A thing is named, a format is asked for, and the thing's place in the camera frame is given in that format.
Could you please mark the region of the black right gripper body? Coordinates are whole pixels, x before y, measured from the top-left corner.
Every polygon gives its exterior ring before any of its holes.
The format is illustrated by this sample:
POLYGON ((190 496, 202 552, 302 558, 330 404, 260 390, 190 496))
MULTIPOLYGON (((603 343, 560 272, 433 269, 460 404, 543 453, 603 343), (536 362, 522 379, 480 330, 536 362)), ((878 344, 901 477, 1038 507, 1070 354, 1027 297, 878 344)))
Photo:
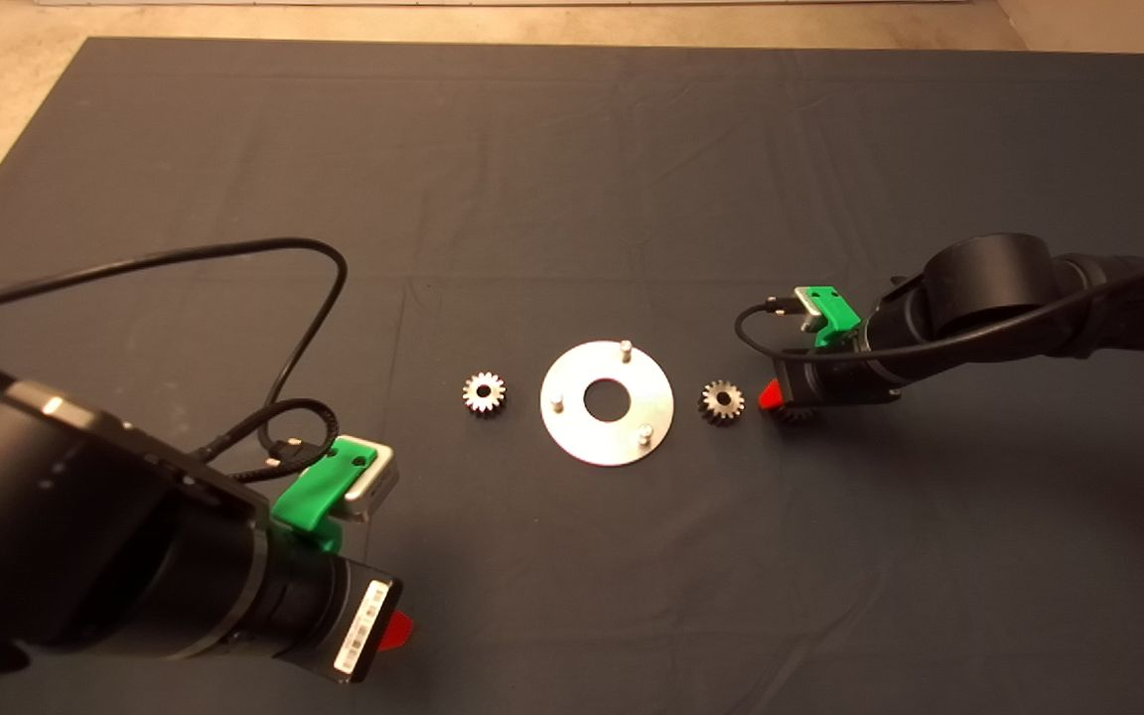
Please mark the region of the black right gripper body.
POLYGON ((855 406, 885 404, 900 397, 903 386, 875 370, 875 362, 847 360, 849 352, 803 350, 803 356, 835 355, 840 362, 774 360, 776 381, 785 406, 855 406))

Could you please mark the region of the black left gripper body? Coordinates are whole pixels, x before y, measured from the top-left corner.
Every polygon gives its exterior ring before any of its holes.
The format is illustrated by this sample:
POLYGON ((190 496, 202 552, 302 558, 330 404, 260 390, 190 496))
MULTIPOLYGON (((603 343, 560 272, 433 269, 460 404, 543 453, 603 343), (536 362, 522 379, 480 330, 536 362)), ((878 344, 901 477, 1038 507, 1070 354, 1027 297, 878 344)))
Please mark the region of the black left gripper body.
POLYGON ((336 683, 360 683, 398 606, 403 581, 349 558, 336 558, 335 566, 336 587, 319 643, 321 674, 336 683))

